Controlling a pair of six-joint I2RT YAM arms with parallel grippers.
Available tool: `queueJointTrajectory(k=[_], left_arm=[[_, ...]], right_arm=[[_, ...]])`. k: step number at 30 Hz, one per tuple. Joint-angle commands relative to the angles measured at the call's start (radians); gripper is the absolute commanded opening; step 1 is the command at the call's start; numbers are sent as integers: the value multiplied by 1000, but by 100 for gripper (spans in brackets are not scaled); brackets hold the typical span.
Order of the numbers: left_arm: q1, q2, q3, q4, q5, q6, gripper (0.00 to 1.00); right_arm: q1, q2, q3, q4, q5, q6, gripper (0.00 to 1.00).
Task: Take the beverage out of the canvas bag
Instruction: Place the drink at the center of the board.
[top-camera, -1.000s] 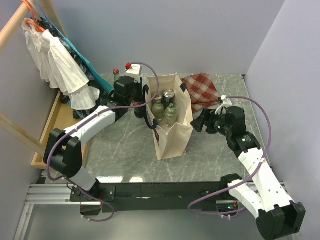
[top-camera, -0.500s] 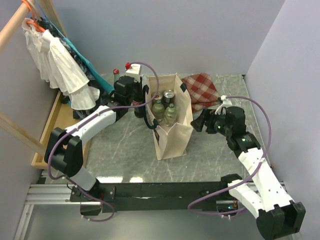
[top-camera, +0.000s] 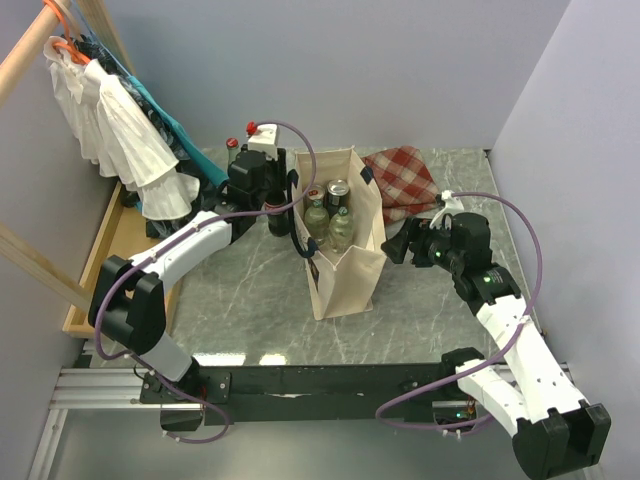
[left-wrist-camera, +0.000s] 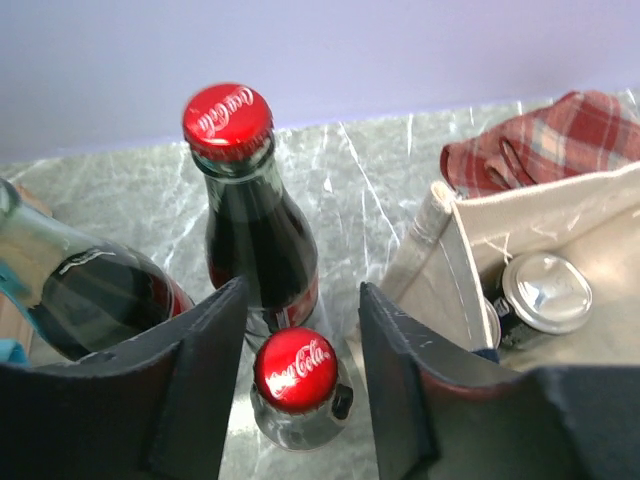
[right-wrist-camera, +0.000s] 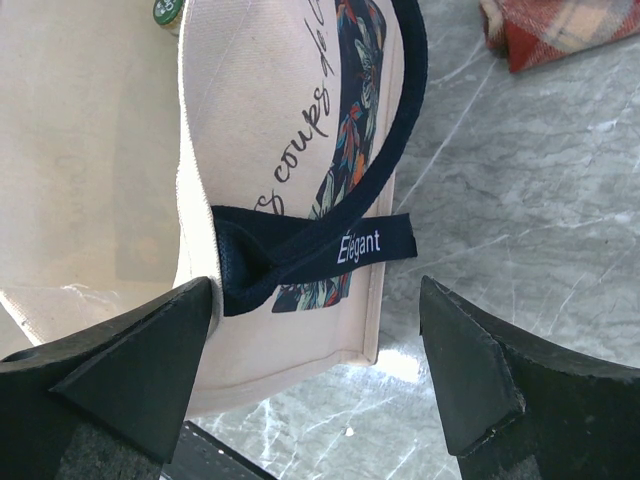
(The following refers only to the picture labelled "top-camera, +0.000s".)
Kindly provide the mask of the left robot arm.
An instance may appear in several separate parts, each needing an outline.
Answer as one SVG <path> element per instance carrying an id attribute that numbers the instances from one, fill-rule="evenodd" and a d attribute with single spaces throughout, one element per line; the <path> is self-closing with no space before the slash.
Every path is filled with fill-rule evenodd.
<path id="1" fill-rule="evenodd" d="M 239 240 L 262 212 L 284 202 L 286 150 L 271 159 L 244 146 L 228 165 L 228 179 L 216 191 L 214 207 L 129 259 L 112 255 L 101 266 L 88 314 L 94 330 L 165 377 L 176 401 L 193 399 L 200 388 L 194 360 L 166 332 L 165 295 L 212 254 Z"/>

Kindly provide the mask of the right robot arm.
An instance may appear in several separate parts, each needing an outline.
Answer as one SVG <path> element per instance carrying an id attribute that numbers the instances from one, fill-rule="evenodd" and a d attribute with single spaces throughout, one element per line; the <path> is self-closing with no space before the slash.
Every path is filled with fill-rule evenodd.
<path id="1" fill-rule="evenodd" d="M 488 360 L 462 349 L 444 356 L 441 392 L 477 400 L 507 431 L 530 479 L 593 466 L 611 417 L 603 405 L 589 403 L 564 373 L 527 313 L 512 275 L 494 262 L 490 240 L 484 216 L 447 214 L 435 222 L 407 219 L 382 250 L 396 264 L 411 252 L 415 266 L 450 273 L 456 292 L 499 349 Z"/>

